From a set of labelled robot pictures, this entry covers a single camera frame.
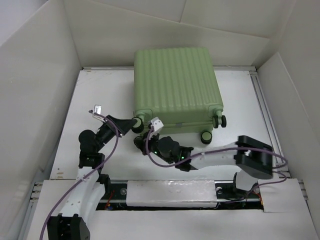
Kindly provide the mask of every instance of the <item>suitcase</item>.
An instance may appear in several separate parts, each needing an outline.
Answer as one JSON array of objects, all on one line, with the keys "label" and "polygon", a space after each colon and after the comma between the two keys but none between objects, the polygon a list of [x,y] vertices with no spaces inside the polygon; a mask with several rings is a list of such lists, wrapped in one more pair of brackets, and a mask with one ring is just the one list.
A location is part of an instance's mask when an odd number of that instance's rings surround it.
[{"label": "suitcase", "polygon": [[137,129],[148,129],[148,122],[158,117],[164,124],[162,134],[206,133],[207,141],[202,142],[208,144],[213,128],[227,125],[223,110],[207,48],[136,51],[134,115],[141,120]]}]

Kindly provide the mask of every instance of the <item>luggage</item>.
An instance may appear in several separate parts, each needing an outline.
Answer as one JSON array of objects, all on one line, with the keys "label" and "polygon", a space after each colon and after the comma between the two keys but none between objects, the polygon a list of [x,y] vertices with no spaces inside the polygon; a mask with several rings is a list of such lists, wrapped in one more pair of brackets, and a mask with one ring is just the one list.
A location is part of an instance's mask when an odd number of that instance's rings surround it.
[{"label": "luggage", "polygon": [[213,127],[227,124],[205,47],[138,50],[134,56],[134,98],[134,115],[144,128],[158,117],[164,124],[162,134],[211,135]]}]

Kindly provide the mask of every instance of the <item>green suitcase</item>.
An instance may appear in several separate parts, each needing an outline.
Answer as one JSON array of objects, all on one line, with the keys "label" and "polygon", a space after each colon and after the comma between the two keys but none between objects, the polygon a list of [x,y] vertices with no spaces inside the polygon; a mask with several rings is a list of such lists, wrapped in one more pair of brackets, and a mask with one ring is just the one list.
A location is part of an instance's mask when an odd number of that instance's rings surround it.
[{"label": "green suitcase", "polygon": [[213,127],[227,124],[212,60],[205,47],[138,50],[134,56],[134,98],[134,115],[144,128],[158,117],[164,125],[162,134],[211,135]]}]

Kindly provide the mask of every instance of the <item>caster wheel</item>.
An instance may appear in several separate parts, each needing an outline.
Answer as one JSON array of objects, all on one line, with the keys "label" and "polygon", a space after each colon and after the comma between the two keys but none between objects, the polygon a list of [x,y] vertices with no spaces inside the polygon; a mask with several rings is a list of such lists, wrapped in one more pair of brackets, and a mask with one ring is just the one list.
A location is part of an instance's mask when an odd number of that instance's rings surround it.
[{"label": "caster wheel", "polygon": [[203,133],[201,133],[201,142],[203,144],[210,144],[212,141],[212,133],[209,131],[204,131]]},{"label": "caster wheel", "polygon": [[140,117],[134,117],[133,119],[135,119],[137,122],[131,128],[132,132],[134,132],[135,134],[142,133],[145,127],[144,127],[144,123],[142,122],[141,118]]},{"label": "caster wheel", "polygon": [[219,127],[219,118],[218,116],[213,117],[213,128],[217,129]]},{"label": "caster wheel", "polygon": [[222,115],[221,121],[222,121],[221,127],[225,128],[227,126],[227,119],[225,115]]}]

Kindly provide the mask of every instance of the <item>ribbed suitcase shell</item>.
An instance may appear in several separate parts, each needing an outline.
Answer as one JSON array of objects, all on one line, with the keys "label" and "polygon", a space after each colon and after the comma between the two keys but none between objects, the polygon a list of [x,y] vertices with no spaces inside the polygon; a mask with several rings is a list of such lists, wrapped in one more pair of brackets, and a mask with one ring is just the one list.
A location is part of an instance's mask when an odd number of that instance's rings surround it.
[{"label": "ribbed suitcase shell", "polygon": [[162,133],[212,131],[223,111],[209,51],[205,47],[138,50],[134,57],[135,116],[158,117]]}]

